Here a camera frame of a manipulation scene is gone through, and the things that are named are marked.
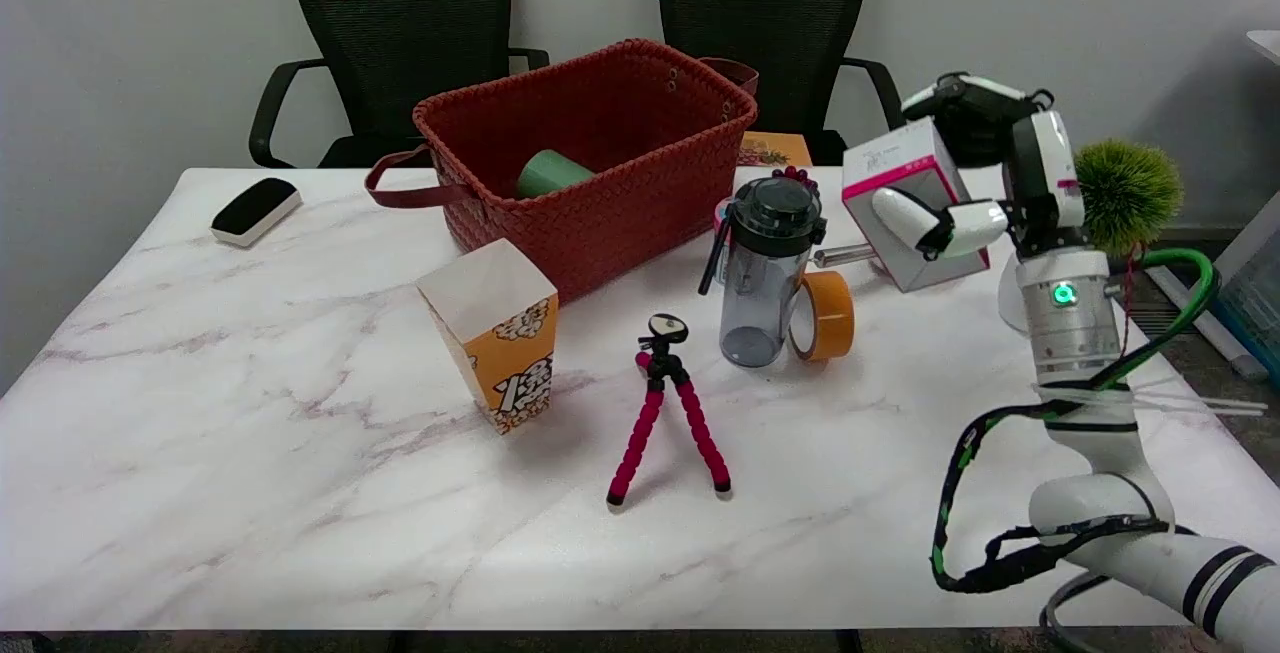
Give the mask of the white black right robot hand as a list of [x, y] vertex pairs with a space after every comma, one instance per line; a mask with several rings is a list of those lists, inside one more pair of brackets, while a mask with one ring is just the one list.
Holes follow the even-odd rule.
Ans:
[[872, 210], [927, 261], [975, 254], [1004, 234], [1024, 255], [1059, 248], [1060, 232], [1083, 230], [1085, 206], [1073, 149], [1052, 106], [1046, 90], [1025, 93], [965, 70], [940, 76], [904, 102], [902, 115], [933, 125], [957, 169], [1001, 166], [1005, 197], [934, 207], [881, 187]]

